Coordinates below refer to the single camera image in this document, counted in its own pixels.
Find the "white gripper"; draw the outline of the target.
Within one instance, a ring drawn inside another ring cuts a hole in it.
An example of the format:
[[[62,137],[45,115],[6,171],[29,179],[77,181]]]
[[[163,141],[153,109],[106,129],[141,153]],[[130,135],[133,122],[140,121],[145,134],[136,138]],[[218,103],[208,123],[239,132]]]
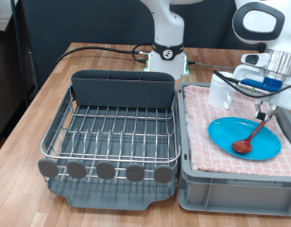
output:
[[[238,79],[237,88],[249,96],[260,99],[269,103],[269,110],[266,119],[270,119],[277,110],[277,106],[291,111],[291,78],[288,77],[283,83],[282,87],[286,88],[284,91],[270,92],[264,88],[258,88],[254,85],[246,85],[242,83],[243,79],[255,80],[258,82],[264,81],[264,70],[247,66],[239,65],[233,72],[234,79]],[[262,121],[265,120],[265,113],[262,112],[262,101],[255,102],[255,117]]]

